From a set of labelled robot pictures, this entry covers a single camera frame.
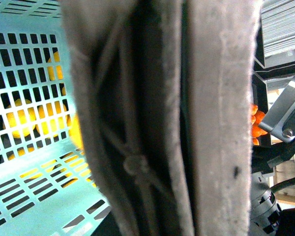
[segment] yellow fruit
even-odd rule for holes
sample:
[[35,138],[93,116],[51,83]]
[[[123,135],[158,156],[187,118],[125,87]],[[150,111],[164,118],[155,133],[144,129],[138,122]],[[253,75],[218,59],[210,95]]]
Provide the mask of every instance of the yellow fruit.
[[[60,102],[59,101],[56,101],[55,102],[55,108],[56,108],[56,113],[54,114],[54,111],[53,111],[53,107],[52,107],[52,104],[51,103],[47,103],[46,104],[46,108],[47,108],[47,115],[49,117],[51,116],[54,116],[56,114],[60,114],[61,113],[61,106],[60,106]],[[65,107],[65,105],[63,105],[63,110],[66,112],[67,111],[67,108]],[[45,118],[46,115],[45,115],[45,112],[44,112],[44,109],[42,106],[38,107],[38,114],[39,114],[39,118]],[[63,119],[63,117],[59,117],[58,118],[58,123],[59,123],[59,129],[64,129],[65,127],[65,122],[67,120],[67,117],[68,115],[65,116],[65,120]],[[48,122],[51,126],[51,131],[49,131],[49,128],[48,128]],[[42,122],[41,124],[42,126],[42,130],[43,130],[43,134],[46,135],[46,134],[49,134],[50,132],[55,132],[58,130],[57,128],[57,122],[55,119],[52,119],[50,121],[44,121]],[[41,131],[39,130],[39,125],[36,125],[36,129],[37,129],[37,132],[40,133]]]
[[[55,59],[55,62],[60,62],[60,57],[59,57],[59,52],[58,51],[54,53],[54,59]],[[48,66],[47,70],[48,70],[48,75],[49,75],[50,81],[54,81],[56,78],[55,78],[55,73],[54,73],[53,67]],[[62,80],[63,79],[63,74],[62,74],[62,69],[61,69],[60,65],[56,66],[56,71],[57,71],[58,79]]]
[[80,122],[76,114],[72,118],[72,127],[69,130],[69,136],[77,148],[84,149],[81,130],[80,130]]
[[[25,102],[26,104],[30,104],[31,101],[25,99]],[[17,99],[15,101],[15,106],[21,106],[22,105],[22,101],[20,99]],[[26,120],[26,116],[25,116],[25,111],[28,113],[29,115],[29,119],[30,121],[35,121],[36,120],[36,116],[35,116],[35,111],[34,111],[34,108],[31,107],[31,108],[28,108],[27,110],[19,110],[17,113],[18,113],[18,119],[20,121],[20,124],[26,124],[28,121]],[[17,125],[17,122],[16,122],[16,119],[14,117],[14,113],[13,112],[10,112],[10,113],[7,113],[6,114],[6,117],[8,118],[8,122],[9,122],[9,125],[11,128],[15,127]],[[30,134],[30,128],[33,130],[35,129],[35,125],[33,124],[32,126],[28,127],[28,128],[24,128],[23,129],[23,134],[24,134],[24,137],[26,137],[27,135]],[[14,138],[20,138],[21,137],[21,134],[18,130],[15,130],[12,132],[12,136]]]
[[[29,151],[29,152],[34,151],[34,148],[33,148],[33,147],[29,147],[29,148],[28,148],[28,151]],[[24,149],[19,150],[19,151],[18,151],[18,155],[19,155],[19,156],[23,156],[23,155],[25,155],[25,150],[24,150]],[[12,154],[12,155],[10,155],[10,156],[8,157],[8,160],[10,161],[10,160],[13,160],[14,158],[15,158],[15,155]]]
[[65,91],[65,88],[64,88],[64,87],[61,89],[61,94],[62,94],[63,96],[67,95],[67,93],[66,93],[66,91]]

